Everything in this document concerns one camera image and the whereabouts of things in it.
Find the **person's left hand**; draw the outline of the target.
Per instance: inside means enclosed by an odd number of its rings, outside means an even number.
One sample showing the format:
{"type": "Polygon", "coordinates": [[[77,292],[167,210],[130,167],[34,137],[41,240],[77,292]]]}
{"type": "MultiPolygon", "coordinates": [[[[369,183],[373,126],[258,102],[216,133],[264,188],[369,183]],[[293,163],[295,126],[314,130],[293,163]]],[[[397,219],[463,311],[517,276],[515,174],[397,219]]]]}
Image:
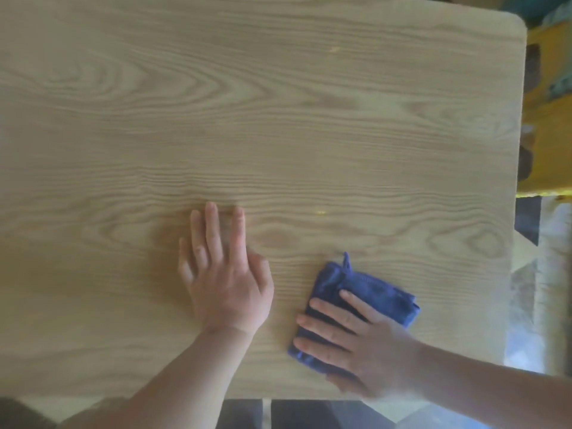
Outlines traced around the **person's left hand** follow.
{"type": "Polygon", "coordinates": [[[221,241],[224,259],[212,264],[205,238],[205,207],[192,210],[189,218],[193,284],[185,286],[193,313],[204,331],[236,329],[253,337],[267,320],[274,294],[261,294],[251,273],[247,251],[245,213],[235,207],[231,217],[227,243],[221,241]]]}

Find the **person's right hand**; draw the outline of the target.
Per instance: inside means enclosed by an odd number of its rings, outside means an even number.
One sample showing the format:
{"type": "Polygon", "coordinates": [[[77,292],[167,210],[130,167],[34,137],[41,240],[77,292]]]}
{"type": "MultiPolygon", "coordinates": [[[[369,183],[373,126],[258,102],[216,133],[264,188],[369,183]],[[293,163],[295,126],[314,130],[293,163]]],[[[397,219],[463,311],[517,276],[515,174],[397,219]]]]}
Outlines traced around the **person's right hand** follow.
{"type": "MultiPolygon", "coordinates": [[[[341,313],[350,313],[317,298],[310,300],[310,306],[333,320],[341,313]]],[[[418,362],[423,343],[376,310],[375,323],[362,321],[359,335],[362,347],[357,351],[346,351],[306,338],[295,338],[293,342],[304,353],[355,375],[371,391],[371,397],[361,398],[423,397],[416,379],[420,374],[418,362]]]]}

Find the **blue cleaning cloth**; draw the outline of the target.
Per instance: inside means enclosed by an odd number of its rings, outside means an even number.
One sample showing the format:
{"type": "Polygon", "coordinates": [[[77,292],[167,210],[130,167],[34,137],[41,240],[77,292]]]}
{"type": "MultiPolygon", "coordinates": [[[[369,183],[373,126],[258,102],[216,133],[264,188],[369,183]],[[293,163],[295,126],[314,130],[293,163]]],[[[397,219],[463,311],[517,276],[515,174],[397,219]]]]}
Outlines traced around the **blue cleaning cloth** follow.
{"type": "MultiPolygon", "coordinates": [[[[410,327],[420,313],[420,307],[414,295],[375,276],[354,270],[347,252],[344,253],[341,264],[329,261],[318,273],[310,294],[310,300],[314,298],[323,300],[342,310],[349,311],[362,321],[366,321],[363,315],[341,298],[339,295],[341,290],[352,293],[373,309],[393,319],[393,321],[404,328],[410,327]]],[[[317,318],[326,324],[349,331],[349,329],[342,327],[331,317],[327,317],[311,308],[310,301],[307,303],[304,314],[317,318]]],[[[321,344],[334,346],[328,340],[303,327],[298,327],[295,338],[306,338],[321,344]]],[[[348,379],[356,379],[352,373],[304,353],[293,342],[288,347],[287,353],[299,363],[320,374],[335,374],[348,379]]]]}

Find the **person's right forearm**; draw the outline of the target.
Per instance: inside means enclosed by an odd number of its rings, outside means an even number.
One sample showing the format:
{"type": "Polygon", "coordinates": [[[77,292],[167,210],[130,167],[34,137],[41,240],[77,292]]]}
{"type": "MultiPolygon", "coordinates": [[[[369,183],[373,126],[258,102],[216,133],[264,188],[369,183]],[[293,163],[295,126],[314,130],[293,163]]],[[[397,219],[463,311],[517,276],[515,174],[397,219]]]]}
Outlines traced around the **person's right forearm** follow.
{"type": "Polygon", "coordinates": [[[496,429],[572,429],[572,379],[418,345],[414,391],[496,429]]]}

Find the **person's left forearm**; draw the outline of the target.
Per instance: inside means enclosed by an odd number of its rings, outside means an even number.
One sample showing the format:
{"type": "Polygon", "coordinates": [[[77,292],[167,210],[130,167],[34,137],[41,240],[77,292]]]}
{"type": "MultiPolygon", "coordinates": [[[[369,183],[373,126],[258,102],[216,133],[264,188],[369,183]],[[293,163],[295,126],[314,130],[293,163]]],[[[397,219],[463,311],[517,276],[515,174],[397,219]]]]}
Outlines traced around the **person's left forearm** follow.
{"type": "Polygon", "coordinates": [[[116,408],[82,412],[57,429],[216,429],[254,334],[236,327],[201,332],[130,399],[116,408]]]}

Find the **yellow wooden chair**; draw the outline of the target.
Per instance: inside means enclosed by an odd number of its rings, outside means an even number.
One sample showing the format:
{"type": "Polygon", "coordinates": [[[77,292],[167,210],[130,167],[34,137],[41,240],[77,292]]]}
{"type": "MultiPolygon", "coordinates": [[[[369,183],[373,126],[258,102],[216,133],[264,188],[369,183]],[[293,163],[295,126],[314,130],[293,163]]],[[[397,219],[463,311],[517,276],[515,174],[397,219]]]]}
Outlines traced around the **yellow wooden chair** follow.
{"type": "Polygon", "coordinates": [[[522,129],[517,197],[572,197],[572,19],[528,32],[522,129]]]}

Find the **teal fabric item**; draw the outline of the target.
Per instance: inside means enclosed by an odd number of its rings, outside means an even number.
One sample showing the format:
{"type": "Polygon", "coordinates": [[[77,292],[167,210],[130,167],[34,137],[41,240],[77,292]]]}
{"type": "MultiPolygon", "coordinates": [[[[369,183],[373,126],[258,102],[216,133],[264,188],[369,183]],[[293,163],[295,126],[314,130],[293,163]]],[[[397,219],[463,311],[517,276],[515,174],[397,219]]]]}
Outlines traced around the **teal fabric item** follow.
{"type": "Polygon", "coordinates": [[[569,0],[505,0],[499,11],[519,16],[528,28],[538,26],[544,16],[569,0]]]}

